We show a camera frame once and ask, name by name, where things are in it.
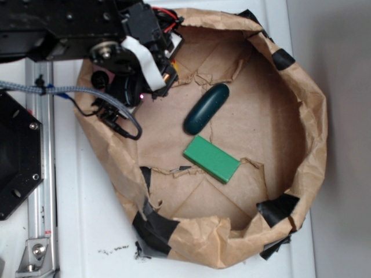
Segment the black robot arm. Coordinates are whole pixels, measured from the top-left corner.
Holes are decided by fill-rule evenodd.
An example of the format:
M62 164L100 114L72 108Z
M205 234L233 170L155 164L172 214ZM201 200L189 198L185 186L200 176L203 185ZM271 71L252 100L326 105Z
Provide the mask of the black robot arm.
M89 59L92 84L128 108L178 80L183 38L174 10L143 1L2 1L1 62Z

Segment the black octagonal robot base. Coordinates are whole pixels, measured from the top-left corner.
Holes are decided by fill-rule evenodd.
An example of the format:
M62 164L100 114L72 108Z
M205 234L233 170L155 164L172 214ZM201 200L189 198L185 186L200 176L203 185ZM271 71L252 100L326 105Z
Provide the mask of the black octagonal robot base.
M1 90L1 220L41 183L42 123Z

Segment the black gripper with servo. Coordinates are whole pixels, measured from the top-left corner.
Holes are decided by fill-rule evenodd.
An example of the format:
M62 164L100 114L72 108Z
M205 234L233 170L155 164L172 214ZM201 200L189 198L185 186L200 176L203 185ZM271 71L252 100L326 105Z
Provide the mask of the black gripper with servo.
M144 93L166 96L177 81L173 62L184 40L176 30L184 19L174 10L142 1L119 1L117 7L125 38L91 48L90 60L100 67L92 84L132 111Z

